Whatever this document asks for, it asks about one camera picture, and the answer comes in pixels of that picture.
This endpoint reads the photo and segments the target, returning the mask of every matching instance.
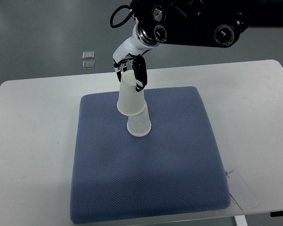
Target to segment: blue cushion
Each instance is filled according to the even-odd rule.
[[[195,87],[145,90],[152,129],[134,137],[118,92],[82,97],[70,216],[75,224],[218,210],[230,195]]]

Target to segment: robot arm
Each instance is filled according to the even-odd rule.
[[[283,0],[132,0],[131,16],[136,20],[132,37],[113,54],[117,76],[121,65],[132,62],[136,90],[147,84],[144,53],[160,43],[227,48],[240,33],[252,26],[283,26]]]

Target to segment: black cable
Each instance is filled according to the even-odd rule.
[[[127,8],[127,9],[130,9],[130,10],[131,10],[130,6],[128,6],[128,5],[122,5],[122,6],[118,7],[118,8],[113,12],[113,14],[111,15],[111,18],[110,18],[110,26],[111,26],[112,28],[117,28],[117,27],[123,26],[125,23],[127,23],[127,21],[128,21],[128,20],[131,18],[131,16],[133,15],[133,12],[130,11],[129,14],[128,14],[128,16],[127,16],[122,22],[120,22],[119,24],[114,25],[114,24],[113,24],[113,19],[114,19],[115,15],[116,15],[120,10],[122,10],[122,9],[124,9],[124,8]]]

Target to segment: stacked cups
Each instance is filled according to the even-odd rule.
[[[128,116],[127,129],[136,137],[147,135],[151,130],[148,106],[144,98],[144,90],[137,92],[136,80],[132,70],[122,74],[119,88],[117,109]]]

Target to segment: plastic cup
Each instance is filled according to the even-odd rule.
[[[122,74],[117,109],[126,116],[134,116],[145,108],[144,91],[137,92],[136,79],[133,70]]]
[[[145,108],[141,113],[128,117],[127,129],[129,133],[136,137],[145,136],[150,132],[151,121],[149,119],[147,103],[145,103]]]

